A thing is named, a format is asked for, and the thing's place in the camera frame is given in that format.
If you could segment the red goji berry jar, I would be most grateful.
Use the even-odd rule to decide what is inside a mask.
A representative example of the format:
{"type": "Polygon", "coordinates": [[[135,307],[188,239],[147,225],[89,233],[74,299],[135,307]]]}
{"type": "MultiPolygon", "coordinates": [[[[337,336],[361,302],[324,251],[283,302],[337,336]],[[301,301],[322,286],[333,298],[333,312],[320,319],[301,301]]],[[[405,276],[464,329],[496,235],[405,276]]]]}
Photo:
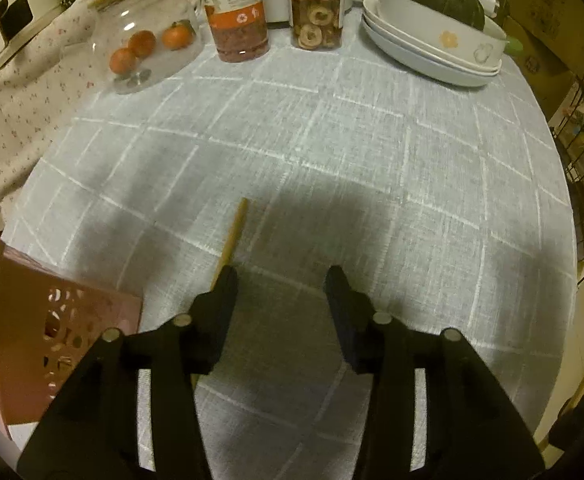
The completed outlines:
{"type": "Polygon", "coordinates": [[[221,61],[241,63],[269,50],[263,0],[202,0],[221,61]]]}

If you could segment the bamboo chopstick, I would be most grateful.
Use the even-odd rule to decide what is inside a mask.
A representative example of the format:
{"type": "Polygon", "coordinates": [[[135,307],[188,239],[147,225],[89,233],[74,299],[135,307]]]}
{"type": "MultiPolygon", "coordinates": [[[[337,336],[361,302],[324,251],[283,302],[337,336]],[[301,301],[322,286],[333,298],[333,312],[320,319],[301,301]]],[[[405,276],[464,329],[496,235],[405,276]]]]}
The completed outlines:
{"type": "Polygon", "coordinates": [[[247,214],[247,209],[249,209],[249,200],[246,197],[242,197],[235,211],[232,224],[228,231],[225,244],[223,245],[221,255],[219,257],[213,279],[211,280],[211,288],[214,288],[222,269],[225,266],[229,266],[233,258],[235,248],[239,244],[242,232],[244,229],[245,218],[247,214]]]}

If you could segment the floral cloth on cabinet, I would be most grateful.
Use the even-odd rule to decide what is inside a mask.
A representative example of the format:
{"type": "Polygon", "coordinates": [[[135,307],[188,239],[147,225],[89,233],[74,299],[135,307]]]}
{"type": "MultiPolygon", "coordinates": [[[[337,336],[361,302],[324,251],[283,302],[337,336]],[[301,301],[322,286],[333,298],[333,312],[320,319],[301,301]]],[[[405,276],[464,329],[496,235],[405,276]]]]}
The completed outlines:
{"type": "Polygon", "coordinates": [[[112,53],[147,29],[200,23],[200,0],[76,0],[0,68],[0,232],[38,160],[71,119],[101,96],[144,96],[203,48],[159,47],[128,76],[108,68],[112,53]]]}

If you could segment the dried slices jar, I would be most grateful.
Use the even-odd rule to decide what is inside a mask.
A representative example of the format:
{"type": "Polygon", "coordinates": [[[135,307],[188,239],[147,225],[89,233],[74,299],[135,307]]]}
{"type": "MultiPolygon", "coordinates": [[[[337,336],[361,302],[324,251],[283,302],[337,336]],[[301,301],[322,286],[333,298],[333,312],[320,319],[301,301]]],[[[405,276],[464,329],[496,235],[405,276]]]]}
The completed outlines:
{"type": "Polygon", "coordinates": [[[343,16],[341,6],[331,3],[301,3],[291,11],[293,41],[308,51],[333,50],[342,44],[343,16]]]}

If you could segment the glass jar with oranges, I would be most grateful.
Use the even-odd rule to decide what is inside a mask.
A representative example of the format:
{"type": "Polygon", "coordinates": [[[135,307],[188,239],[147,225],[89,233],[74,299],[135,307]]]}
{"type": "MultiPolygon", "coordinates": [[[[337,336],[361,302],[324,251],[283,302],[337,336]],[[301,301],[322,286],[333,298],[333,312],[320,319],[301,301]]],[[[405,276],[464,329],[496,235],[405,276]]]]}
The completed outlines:
{"type": "Polygon", "coordinates": [[[107,91],[129,94],[158,84],[202,52],[201,0],[91,0],[94,66],[107,91]]]}

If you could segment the grey checked tablecloth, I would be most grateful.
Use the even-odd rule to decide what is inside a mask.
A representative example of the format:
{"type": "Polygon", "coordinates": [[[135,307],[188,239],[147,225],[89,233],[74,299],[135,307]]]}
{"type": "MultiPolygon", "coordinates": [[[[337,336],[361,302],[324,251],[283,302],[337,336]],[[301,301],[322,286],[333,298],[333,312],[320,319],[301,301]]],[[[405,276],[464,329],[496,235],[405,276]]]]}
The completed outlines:
{"type": "Polygon", "coordinates": [[[249,200],[239,300],[196,390],[217,479],[347,479],[371,382],[339,350],[330,266],[422,332],[455,326],[530,428],[574,311],[572,210],[546,119],[511,61],[478,90],[395,63],[351,11],[331,52],[230,64],[213,46],[156,86],[89,96],[22,189],[11,246],[143,300],[141,328],[211,282],[249,200]]]}

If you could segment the stacked white plates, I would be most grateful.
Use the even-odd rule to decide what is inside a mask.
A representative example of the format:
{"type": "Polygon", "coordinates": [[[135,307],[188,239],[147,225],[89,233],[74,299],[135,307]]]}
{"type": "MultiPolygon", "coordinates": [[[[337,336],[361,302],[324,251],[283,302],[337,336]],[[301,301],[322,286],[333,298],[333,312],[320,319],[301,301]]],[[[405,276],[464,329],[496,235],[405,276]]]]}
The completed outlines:
{"type": "Polygon", "coordinates": [[[421,75],[463,88],[486,86],[500,74],[502,62],[493,70],[475,70],[462,63],[441,58],[433,52],[433,47],[418,47],[415,39],[403,39],[397,32],[390,32],[377,12],[378,6],[379,0],[362,0],[361,24],[373,44],[394,61],[421,75]]]}

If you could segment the pink utensil holder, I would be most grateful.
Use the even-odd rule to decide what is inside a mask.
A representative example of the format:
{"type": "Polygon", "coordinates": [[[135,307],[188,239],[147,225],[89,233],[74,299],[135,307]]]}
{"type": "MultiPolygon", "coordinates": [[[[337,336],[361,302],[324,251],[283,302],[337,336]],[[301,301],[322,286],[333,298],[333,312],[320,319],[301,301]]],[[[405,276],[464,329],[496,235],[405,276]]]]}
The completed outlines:
{"type": "Polygon", "coordinates": [[[0,240],[0,430],[37,422],[103,330],[135,333],[141,310],[0,240]]]}

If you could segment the cardboard box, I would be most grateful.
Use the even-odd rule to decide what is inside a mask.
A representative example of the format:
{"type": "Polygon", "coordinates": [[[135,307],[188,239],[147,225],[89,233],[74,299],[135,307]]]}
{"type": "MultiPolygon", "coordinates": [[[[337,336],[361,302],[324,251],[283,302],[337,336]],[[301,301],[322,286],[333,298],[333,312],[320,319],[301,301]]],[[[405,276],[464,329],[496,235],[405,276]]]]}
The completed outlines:
{"type": "Polygon", "coordinates": [[[582,0],[505,0],[505,32],[522,44],[514,57],[547,118],[584,75],[582,0]]]}

